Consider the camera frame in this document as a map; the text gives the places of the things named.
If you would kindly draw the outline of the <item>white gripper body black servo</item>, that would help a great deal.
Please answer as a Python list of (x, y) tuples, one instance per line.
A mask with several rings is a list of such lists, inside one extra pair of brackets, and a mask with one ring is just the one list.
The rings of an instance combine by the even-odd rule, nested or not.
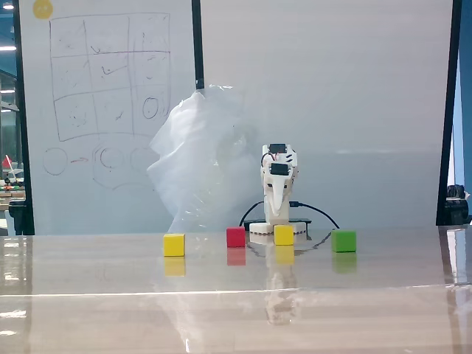
[(291, 185), (298, 177), (297, 166), (287, 162), (267, 161), (261, 167), (261, 177), (264, 184)]

